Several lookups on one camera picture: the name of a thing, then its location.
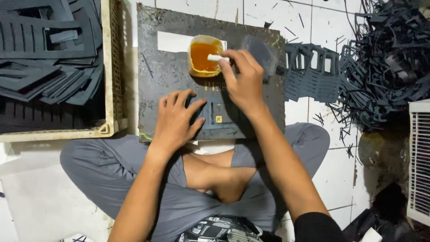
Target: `glue container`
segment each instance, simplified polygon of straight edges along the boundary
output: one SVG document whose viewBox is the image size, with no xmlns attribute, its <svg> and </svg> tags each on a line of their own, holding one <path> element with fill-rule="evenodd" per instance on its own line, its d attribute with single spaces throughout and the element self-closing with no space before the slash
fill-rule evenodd
<svg viewBox="0 0 430 242">
<path fill-rule="evenodd" d="M 188 47 L 188 72 L 195 77 L 209 78 L 218 75 L 221 67 L 209 61 L 208 55 L 219 55 L 224 51 L 221 40 L 208 36 L 195 36 Z"/>
</svg>

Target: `white tile floor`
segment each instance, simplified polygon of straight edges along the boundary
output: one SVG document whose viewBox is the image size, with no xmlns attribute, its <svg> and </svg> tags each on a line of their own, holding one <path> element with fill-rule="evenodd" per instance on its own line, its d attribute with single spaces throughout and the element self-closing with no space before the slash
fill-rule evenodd
<svg viewBox="0 0 430 242">
<path fill-rule="evenodd" d="M 126 72 L 130 77 L 127 91 L 134 93 L 129 109 L 132 110 L 129 120 L 132 126 L 129 133 L 137 129 L 137 101 L 135 95 L 137 67 L 133 50 L 137 46 L 136 0 L 125 0 L 129 16 L 127 22 L 127 55 L 130 65 Z M 342 44 L 353 39 L 353 31 L 347 19 L 343 0 L 137 0 L 146 6 L 171 9 L 174 11 L 197 14 L 209 18 L 235 22 L 239 24 L 262 27 L 264 22 L 272 22 L 270 29 L 279 30 L 281 35 L 293 42 L 322 45 L 336 50 L 336 39 L 343 36 Z M 347 1 L 349 13 L 359 12 L 359 1 Z M 353 14 L 348 14 L 354 23 Z M 330 214 L 343 229 L 361 211 L 368 208 L 375 184 L 375 171 L 364 168 L 356 159 L 356 135 L 353 129 L 351 136 L 345 138 L 345 145 L 339 140 L 339 125 L 328 108 L 312 98 L 301 98 L 298 102 L 286 102 L 286 123 L 311 122 L 321 113 L 324 128 L 330 133 L 330 150 L 327 153 L 313 182 L 317 187 Z M 231 148 L 230 143 L 200 143 L 209 152 L 219 152 Z M 88 235 L 95 242 L 107 240 L 112 220 L 103 215 L 95 206 L 68 180 L 58 165 L 58 155 L 63 143 L 32 142 L 0 144 L 0 180 L 6 193 L 6 200 L 13 217 L 9 227 L 16 227 L 20 242 L 58 241 L 76 233 Z M 347 148 L 353 144 L 352 154 L 348 157 Z M 0 198 L 0 211 L 5 209 L 4 199 Z M 284 242 L 294 240 L 294 230 L 289 214 L 285 216 L 283 226 L 278 234 Z M 7 230 L 5 242 L 17 241 L 15 232 Z"/>
</svg>

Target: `hand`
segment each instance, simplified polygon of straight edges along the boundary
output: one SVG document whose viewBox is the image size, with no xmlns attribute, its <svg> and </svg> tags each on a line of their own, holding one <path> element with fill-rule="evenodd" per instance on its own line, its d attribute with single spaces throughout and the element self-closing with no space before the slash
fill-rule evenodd
<svg viewBox="0 0 430 242">
<path fill-rule="evenodd" d="M 228 95 L 245 115 L 265 107 L 263 101 L 263 68 L 247 50 L 226 50 L 223 57 L 233 59 L 236 66 L 236 78 L 230 64 L 221 59 L 219 65 L 227 85 Z"/>
<path fill-rule="evenodd" d="M 206 103 L 206 99 L 200 99 L 186 109 L 185 102 L 188 96 L 196 96 L 196 92 L 191 89 L 174 91 L 159 99 L 158 120 L 151 146 L 173 155 L 202 127 L 205 118 L 197 119 L 191 126 L 190 119 Z"/>
</svg>

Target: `foot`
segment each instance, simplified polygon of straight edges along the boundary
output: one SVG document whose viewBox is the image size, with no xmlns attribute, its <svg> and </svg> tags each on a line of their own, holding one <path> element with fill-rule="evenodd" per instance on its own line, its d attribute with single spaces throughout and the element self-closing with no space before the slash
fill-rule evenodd
<svg viewBox="0 0 430 242">
<path fill-rule="evenodd" d="M 240 167 L 229 168 L 227 171 L 227 179 L 223 179 L 223 182 L 212 189 L 222 203 L 239 201 L 256 169 Z"/>
</svg>

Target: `black sleeve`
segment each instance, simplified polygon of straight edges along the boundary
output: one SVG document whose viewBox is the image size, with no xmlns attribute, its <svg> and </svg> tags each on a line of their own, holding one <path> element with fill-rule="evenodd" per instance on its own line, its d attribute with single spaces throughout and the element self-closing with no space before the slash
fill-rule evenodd
<svg viewBox="0 0 430 242">
<path fill-rule="evenodd" d="M 299 216 L 294 224 L 294 234 L 296 242 L 347 242 L 331 217 L 316 212 Z"/>
</svg>

